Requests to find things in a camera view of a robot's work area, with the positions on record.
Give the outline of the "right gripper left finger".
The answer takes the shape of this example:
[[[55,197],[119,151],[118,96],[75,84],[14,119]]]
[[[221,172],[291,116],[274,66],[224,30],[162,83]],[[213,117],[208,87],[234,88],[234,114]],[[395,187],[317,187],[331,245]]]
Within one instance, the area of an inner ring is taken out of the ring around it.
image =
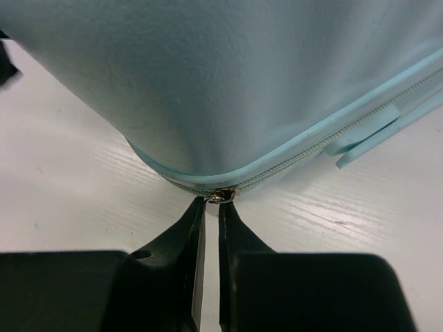
[[[205,201],[132,253],[1,255],[2,331],[198,331]]]

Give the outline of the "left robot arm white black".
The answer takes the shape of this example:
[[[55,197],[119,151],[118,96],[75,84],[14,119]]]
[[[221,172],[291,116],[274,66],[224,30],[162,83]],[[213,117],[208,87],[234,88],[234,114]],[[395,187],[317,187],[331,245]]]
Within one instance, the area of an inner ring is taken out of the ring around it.
[[[21,75],[21,71],[12,63],[10,55],[6,49],[5,40],[9,40],[9,36],[3,31],[0,32],[0,86],[1,89],[7,87],[13,80]]]

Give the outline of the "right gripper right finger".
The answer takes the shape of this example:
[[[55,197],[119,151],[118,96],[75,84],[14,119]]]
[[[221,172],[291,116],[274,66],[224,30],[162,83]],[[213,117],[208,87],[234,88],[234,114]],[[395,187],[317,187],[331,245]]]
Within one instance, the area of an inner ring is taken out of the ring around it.
[[[415,331],[390,264],[361,253],[276,252],[219,207],[223,331]]]

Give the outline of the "light blue hardshell suitcase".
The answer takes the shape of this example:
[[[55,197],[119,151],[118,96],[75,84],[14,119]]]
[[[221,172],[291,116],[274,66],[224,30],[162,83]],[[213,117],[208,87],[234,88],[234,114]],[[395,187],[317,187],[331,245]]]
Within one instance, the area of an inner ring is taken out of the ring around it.
[[[441,1],[2,1],[1,32],[214,202],[442,104]]]

